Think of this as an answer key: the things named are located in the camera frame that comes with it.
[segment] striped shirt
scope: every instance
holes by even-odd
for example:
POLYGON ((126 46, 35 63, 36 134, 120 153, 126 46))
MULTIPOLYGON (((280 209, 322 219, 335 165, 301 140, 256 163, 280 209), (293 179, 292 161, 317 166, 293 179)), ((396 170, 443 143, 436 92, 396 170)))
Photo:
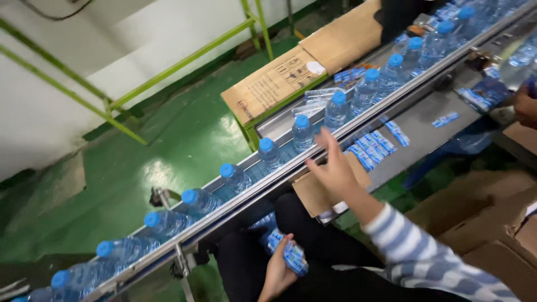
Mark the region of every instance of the striped shirt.
POLYGON ((385 276, 394 284, 443 290, 471 301, 520 301, 498 278, 464 263, 389 204, 364 232, 386 256, 385 276))

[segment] white wall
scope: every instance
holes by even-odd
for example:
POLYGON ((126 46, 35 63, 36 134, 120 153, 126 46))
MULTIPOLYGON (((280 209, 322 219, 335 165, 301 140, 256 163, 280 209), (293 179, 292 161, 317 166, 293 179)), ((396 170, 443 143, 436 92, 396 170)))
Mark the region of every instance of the white wall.
MULTIPOLYGON (((314 0, 293 0, 296 12, 314 0)), ((31 0, 62 16, 85 0, 31 0)), ((256 12, 255 3, 249 0, 256 12)), ((286 18, 285 0, 262 0, 268 26, 286 18)), ((95 0, 80 14, 53 22, 15 0, 0 0, 0 17, 119 98, 244 20, 240 0, 95 0)), ((126 104, 134 104, 250 38, 248 30, 126 104)), ((102 108, 96 97, 0 31, 0 44, 102 108)), ((103 123, 47 83, 0 55, 0 180, 42 168, 80 147, 80 137, 103 123)))

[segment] green floor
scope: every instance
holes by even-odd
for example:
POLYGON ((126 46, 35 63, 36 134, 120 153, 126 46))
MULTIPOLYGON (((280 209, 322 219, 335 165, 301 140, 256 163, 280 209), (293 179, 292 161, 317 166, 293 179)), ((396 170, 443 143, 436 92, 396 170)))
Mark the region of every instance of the green floor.
MULTIPOLYGON (((296 37, 279 35, 273 43, 275 56, 297 42, 296 37)), ((144 215, 153 210, 148 203, 152 186, 178 192, 198 188, 218 175, 221 164, 237 163, 248 156, 248 145, 220 93, 267 62, 266 54, 231 62, 168 102, 147 107, 138 131, 152 141, 149 147, 109 131, 80 154, 0 191, 0 263, 34 262, 50 254, 92 254, 100 241, 125 236, 142 226, 144 215), (71 160, 78 158, 82 159, 82 176, 80 170, 71 173, 71 160), (85 189, 80 182, 84 177, 85 189)), ((471 163, 445 161, 411 191, 401 188, 401 175, 376 196, 406 211, 469 167, 505 169, 516 165, 514 162, 491 147, 471 163)), ((360 236, 351 214, 337 223, 360 236)), ((210 265, 196 268, 189 282, 196 301, 227 300, 214 259, 210 265)), ((132 301, 177 301, 178 297, 184 300, 179 282, 169 278, 168 267, 130 291, 132 301)))

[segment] blue bottle cap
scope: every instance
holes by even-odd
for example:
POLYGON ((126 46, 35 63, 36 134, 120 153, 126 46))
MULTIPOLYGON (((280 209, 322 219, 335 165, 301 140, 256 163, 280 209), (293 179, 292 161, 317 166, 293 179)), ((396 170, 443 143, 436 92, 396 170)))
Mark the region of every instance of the blue bottle cap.
POLYGON ((336 105, 343 105, 347 101, 347 97, 345 96, 344 92, 336 91, 334 96, 332 96, 332 101, 336 105))
POLYGON ((388 60, 388 64, 392 67, 399 66, 401 63, 403 63, 403 56, 400 54, 393 54, 388 60))
POLYGON ((225 163, 220 166, 220 175, 222 177, 231 177, 235 173, 235 167, 230 163, 225 163))
POLYGON ((55 273, 54 276, 52 276, 52 280, 50 280, 50 285, 54 289, 60 289, 64 287, 67 282, 69 282, 69 271, 60 270, 55 273))
POLYGON ((410 38, 410 40, 408 40, 408 47, 410 49, 421 48, 422 44, 423 44, 423 39, 420 38, 420 37, 414 37, 414 38, 410 38))
POLYGON ((99 257, 108 257, 108 255, 110 255, 113 250, 114 243, 112 241, 103 241, 97 246, 96 254, 99 257))
POLYGON ((380 72, 378 69, 375 68, 369 68, 366 71, 366 80, 368 81, 376 81, 379 79, 380 72))
POLYGON ((161 216, 157 212, 151 212, 143 219, 143 223, 148 227, 155 227, 161 220, 161 216))
POLYGON ((455 26, 455 25, 454 25, 453 22, 451 22, 451 21, 442 21, 442 22, 440 22, 440 24, 438 25, 438 29, 437 29, 437 31, 438 31, 439 33, 448 33, 448 32, 450 32, 450 31, 453 30, 453 27, 454 27, 454 26, 455 26))
POLYGON ((264 138, 259 141, 259 149, 263 152, 269 152, 272 149, 274 142, 269 138, 264 138))
POLYGON ((193 204, 197 198, 198 198, 198 193, 194 190, 186 190, 183 192, 183 194, 181 194, 181 199, 187 205, 193 204))
POLYGON ((309 119, 308 119, 307 115, 305 115, 305 114, 298 115, 296 117, 296 120, 295 120, 295 125, 299 129, 308 127, 309 126, 309 119))
POLYGON ((470 19, 474 15, 475 15, 475 9, 471 6, 465 5, 461 8, 457 17, 459 17, 460 19, 470 19))

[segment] black pants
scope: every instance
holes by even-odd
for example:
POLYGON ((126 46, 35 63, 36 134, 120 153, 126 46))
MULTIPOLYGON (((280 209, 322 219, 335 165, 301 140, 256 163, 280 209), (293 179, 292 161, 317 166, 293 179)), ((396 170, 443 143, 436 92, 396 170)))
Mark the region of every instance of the black pants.
MULTIPOLYGON (((466 301, 443 291, 406 289, 367 269, 333 270, 331 266, 335 264, 377 268, 383 264, 358 240, 311 218, 295 193, 280 196, 275 213, 278 228, 294 234, 309 263, 306 276, 289 287, 279 300, 466 301)), ((257 301, 270 256, 255 236, 230 233, 219 242, 215 256, 229 301, 257 301)))

